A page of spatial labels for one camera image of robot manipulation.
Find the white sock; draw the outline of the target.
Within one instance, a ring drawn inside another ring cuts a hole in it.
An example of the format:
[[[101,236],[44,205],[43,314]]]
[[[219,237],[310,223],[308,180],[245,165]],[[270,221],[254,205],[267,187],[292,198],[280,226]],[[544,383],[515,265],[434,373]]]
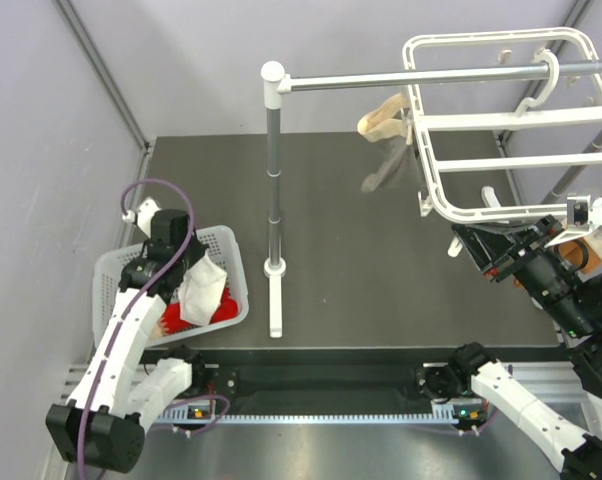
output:
[[[178,289],[180,318],[195,326],[206,326],[218,309],[227,273],[205,254],[185,274]]]

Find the white clip sock hanger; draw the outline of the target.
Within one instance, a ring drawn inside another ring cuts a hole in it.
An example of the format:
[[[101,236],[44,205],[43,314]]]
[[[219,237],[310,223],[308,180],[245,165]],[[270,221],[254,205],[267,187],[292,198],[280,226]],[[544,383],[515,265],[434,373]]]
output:
[[[416,69],[415,54],[421,48],[532,41],[565,41],[577,48],[580,59],[575,63],[561,63],[550,50],[541,49],[535,53],[532,64],[524,66],[486,67],[468,71],[445,71],[441,74],[418,72]],[[418,196],[421,215],[427,216],[431,211],[436,211],[445,219],[459,224],[531,221],[546,215],[566,219],[567,200],[563,204],[542,203],[513,207],[487,206],[462,209],[447,199],[441,176],[444,173],[602,165],[602,153],[440,161],[435,156],[431,135],[435,131],[518,131],[602,122],[602,60],[591,39],[583,32],[569,27],[420,35],[409,39],[404,44],[402,55],[406,71],[413,77],[407,82],[405,90],[411,103],[410,117],[414,127],[414,139],[425,176],[426,190]],[[543,104],[550,98],[559,79],[563,76],[590,78],[597,95],[596,105],[554,110],[543,109]],[[533,79],[544,81],[543,88],[537,95],[523,98],[512,112],[430,115],[424,110],[420,92],[421,85],[425,83]]]

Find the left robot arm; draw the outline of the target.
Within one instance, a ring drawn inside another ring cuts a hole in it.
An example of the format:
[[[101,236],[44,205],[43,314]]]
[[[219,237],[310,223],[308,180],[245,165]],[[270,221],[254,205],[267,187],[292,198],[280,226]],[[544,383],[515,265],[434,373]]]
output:
[[[193,234],[181,246],[147,240],[123,267],[110,321],[85,374],[45,419],[62,459],[76,464],[80,478],[90,467],[130,472],[154,421],[178,397],[207,387],[202,356],[188,347],[168,351],[144,380],[132,383],[152,330],[205,252]]]

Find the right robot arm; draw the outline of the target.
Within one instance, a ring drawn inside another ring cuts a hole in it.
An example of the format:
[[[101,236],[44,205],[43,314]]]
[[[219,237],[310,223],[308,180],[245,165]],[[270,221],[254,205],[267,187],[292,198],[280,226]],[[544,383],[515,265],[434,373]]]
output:
[[[416,370],[419,393],[437,403],[479,398],[503,414],[546,456],[562,479],[602,479],[602,274],[583,280],[590,260],[560,252],[566,228],[548,215],[533,223],[451,227],[479,272],[492,282],[514,278],[573,345],[560,346],[599,420],[591,433],[560,416],[517,381],[505,362],[479,342],[452,351],[439,366]]]

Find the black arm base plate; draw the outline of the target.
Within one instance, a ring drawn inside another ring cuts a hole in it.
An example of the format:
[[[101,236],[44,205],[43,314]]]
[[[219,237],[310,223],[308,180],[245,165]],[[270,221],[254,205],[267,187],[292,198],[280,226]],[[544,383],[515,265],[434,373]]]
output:
[[[177,398],[185,400],[205,394],[224,395],[234,406],[270,395],[281,400],[289,394],[290,404],[309,402],[319,394],[336,394],[343,406],[354,404],[358,393],[388,391],[400,400],[447,402],[473,396],[469,380],[452,369],[416,364],[343,365],[222,365],[208,369]]]

